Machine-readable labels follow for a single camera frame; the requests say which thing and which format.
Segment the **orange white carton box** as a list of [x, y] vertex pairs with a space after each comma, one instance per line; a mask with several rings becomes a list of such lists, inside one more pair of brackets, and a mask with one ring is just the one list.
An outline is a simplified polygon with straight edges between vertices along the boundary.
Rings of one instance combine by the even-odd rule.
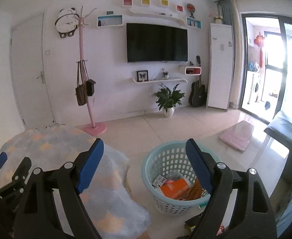
[[165, 197], [168, 197], [170, 199], [177, 199], [179, 198], [183, 193], [188, 191], [191, 187], [191, 183], [186, 178], [180, 178], [176, 181], [173, 181], [171, 183], [165, 183], [164, 185], [157, 188], [157, 191], [164, 195]]

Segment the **grey sofa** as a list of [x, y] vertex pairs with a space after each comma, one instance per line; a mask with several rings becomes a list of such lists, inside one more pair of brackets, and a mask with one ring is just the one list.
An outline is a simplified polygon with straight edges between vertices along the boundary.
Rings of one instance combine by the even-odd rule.
[[292, 184], [292, 118], [280, 111], [264, 129], [264, 132], [289, 149], [281, 176], [287, 183]]

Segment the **brown tote bag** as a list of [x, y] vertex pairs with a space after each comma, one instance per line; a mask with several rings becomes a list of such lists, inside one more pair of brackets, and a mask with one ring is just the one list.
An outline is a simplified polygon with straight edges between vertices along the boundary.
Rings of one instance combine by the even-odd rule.
[[85, 87], [85, 82], [83, 81], [80, 61], [77, 62], [77, 84], [75, 88], [75, 95], [78, 106], [83, 106], [87, 104], [88, 102], [87, 88]]

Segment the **black small bag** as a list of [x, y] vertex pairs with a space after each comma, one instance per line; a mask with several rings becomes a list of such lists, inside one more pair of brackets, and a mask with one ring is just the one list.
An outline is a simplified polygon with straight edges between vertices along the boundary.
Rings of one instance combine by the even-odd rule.
[[86, 75], [87, 75], [87, 81], [86, 81], [86, 88], [87, 88], [87, 96], [92, 97], [95, 93], [95, 84], [96, 82], [89, 78], [87, 68], [85, 68]]

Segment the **black acoustic guitar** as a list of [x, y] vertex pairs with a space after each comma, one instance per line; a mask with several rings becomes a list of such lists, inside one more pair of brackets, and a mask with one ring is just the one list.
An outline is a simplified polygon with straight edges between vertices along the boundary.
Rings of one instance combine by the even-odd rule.
[[[199, 55], [196, 56], [196, 62], [201, 67], [201, 58]], [[192, 107], [201, 107], [206, 104], [207, 92], [205, 85], [202, 84], [202, 75], [197, 75], [198, 80], [194, 81], [191, 85], [191, 93], [189, 97], [189, 103]]]

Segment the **white washing machine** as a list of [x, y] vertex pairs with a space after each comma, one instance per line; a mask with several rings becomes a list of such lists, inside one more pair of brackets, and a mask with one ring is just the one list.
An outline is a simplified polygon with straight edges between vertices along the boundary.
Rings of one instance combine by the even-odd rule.
[[252, 104], [257, 101], [258, 91], [260, 89], [260, 74], [257, 72], [248, 71], [246, 77], [245, 97], [247, 104]]

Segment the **white tall cabinet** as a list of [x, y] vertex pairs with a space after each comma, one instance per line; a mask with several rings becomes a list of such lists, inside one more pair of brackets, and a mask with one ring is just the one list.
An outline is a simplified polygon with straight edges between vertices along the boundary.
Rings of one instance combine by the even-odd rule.
[[210, 66], [207, 107], [227, 111], [233, 80], [234, 44], [230, 25], [210, 25]]

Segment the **framed butterfly picture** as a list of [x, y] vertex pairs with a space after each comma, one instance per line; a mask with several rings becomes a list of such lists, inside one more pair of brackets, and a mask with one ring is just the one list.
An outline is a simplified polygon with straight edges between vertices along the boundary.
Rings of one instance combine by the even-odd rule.
[[141, 70], [136, 72], [137, 82], [146, 82], [149, 81], [148, 70]]

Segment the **small flower figurine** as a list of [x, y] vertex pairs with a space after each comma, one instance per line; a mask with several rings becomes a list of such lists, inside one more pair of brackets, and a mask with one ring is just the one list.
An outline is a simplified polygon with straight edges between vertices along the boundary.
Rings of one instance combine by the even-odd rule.
[[168, 80], [169, 79], [169, 73], [165, 69], [162, 69], [162, 79]]

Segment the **red chinese knot decoration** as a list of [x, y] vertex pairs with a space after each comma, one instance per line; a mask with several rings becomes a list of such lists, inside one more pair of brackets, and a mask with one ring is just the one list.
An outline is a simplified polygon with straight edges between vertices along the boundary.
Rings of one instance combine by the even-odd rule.
[[259, 33], [254, 39], [254, 44], [259, 47], [259, 66], [263, 65], [263, 45], [264, 45], [264, 37]]

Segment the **white curved wall shelf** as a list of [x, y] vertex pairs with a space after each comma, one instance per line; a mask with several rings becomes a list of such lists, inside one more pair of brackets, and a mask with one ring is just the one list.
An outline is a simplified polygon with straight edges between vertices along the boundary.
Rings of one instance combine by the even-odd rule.
[[130, 78], [136, 84], [150, 84], [150, 83], [167, 83], [167, 82], [179, 82], [179, 83], [188, 83], [185, 78], [172, 78], [172, 79], [156, 79], [149, 81], [137, 81], [134, 78]]

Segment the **white red wall cube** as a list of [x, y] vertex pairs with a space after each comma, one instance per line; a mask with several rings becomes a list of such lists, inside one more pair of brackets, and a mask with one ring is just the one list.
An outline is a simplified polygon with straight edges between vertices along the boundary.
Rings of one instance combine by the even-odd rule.
[[202, 69], [200, 66], [186, 66], [185, 67], [185, 74], [186, 75], [201, 75]]

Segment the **white blue wall cube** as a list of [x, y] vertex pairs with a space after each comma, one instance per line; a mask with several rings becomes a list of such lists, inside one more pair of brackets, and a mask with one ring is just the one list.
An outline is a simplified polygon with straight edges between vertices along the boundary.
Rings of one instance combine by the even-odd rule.
[[97, 17], [97, 27], [114, 27], [123, 26], [123, 16], [122, 15], [105, 15]]

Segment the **small blue wall cube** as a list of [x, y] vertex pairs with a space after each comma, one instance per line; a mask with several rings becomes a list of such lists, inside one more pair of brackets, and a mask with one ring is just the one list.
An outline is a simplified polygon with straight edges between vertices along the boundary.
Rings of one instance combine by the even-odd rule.
[[188, 27], [194, 27], [196, 29], [201, 29], [202, 28], [201, 21], [196, 20], [194, 18], [190, 18], [190, 17], [187, 17], [186, 18], [186, 26], [188, 26]]

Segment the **white upper wall shelf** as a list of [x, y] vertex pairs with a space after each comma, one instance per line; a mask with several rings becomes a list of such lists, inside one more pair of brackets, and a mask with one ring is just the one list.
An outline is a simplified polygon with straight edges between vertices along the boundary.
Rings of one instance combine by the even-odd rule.
[[136, 8], [128, 8], [128, 11], [136, 16], [136, 17], [147, 17], [147, 18], [159, 18], [163, 20], [170, 20], [178, 23], [179, 25], [186, 25], [185, 20], [182, 18], [178, 18], [175, 16], [171, 16], [169, 14], [165, 14], [164, 12], [149, 12], [149, 11], [143, 11]]

